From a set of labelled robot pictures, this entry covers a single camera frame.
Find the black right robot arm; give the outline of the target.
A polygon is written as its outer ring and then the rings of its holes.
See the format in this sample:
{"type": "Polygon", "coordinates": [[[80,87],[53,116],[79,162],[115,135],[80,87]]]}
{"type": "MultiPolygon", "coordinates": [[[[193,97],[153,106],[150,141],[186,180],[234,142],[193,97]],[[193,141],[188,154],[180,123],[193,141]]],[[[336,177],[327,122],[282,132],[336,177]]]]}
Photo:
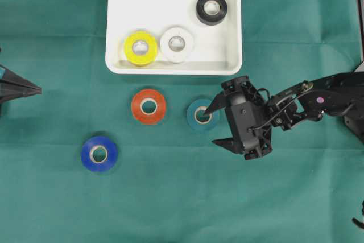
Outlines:
{"type": "Polygon", "coordinates": [[[343,117],[351,132],[363,140],[363,66],[354,72],[338,73],[303,81],[272,96],[257,89],[248,76],[221,84],[222,91],[205,110],[226,114],[232,136],[213,143],[246,160],[261,158],[272,151],[272,128],[291,130],[303,121],[320,121],[325,114],[343,117]]]}

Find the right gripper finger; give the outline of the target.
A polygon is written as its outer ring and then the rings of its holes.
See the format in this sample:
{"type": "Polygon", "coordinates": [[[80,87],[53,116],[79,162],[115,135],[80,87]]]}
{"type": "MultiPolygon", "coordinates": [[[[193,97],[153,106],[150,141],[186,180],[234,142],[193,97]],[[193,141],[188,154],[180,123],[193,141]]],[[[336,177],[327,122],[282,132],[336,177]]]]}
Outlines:
{"type": "Polygon", "coordinates": [[[215,139],[212,140],[212,143],[215,145],[222,147],[226,150],[229,150],[230,152],[234,154],[239,153],[239,142],[236,141],[233,137],[230,138],[224,138],[224,139],[215,139]]]}
{"type": "Polygon", "coordinates": [[[226,97],[225,97],[225,92],[222,91],[215,96],[211,104],[204,111],[204,115],[210,115],[225,107],[226,107],[226,97]]]}

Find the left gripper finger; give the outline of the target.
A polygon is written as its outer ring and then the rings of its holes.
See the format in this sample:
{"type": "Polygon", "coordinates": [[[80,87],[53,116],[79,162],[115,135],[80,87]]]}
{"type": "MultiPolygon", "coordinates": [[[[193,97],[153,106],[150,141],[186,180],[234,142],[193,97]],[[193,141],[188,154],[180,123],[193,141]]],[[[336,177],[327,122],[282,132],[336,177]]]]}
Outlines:
{"type": "Polygon", "coordinates": [[[1,82],[6,84],[17,85],[20,87],[26,87],[36,90],[41,90],[41,87],[36,84],[28,81],[27,79],[22,78],[18,74],[13,71],[7,69],[6,67],[0,65],[1,68],[1,82]]]}
{"type": "Polygon", "coordinates": [[[1,91],[1,105],[7,101],[15,100],[17,98],[30,97],[41,93],[42,90],[38,89],[5,89],[1,91]]]}

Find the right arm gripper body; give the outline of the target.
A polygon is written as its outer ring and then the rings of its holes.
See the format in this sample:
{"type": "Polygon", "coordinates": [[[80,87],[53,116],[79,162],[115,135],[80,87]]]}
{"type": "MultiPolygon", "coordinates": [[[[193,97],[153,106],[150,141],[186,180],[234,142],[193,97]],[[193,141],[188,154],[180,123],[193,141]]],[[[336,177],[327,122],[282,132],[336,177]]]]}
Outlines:
{"type": "Polygon", "coordinates": [[[256,88],[247,76],[226,81],[221,86],[225,92],[226,107],[229,106],[228,96],[234,92],[243,93],[249,101],[263,107],[264,122],[253,129],[263,130],[263,137],[270,142],[271,151],[272,128],[289,130],[301,122],[301,112],[298,111],[298,105],[295,102],[301,95],[300,83],[274,96],[270,95],[265,88],[256,88]]]}

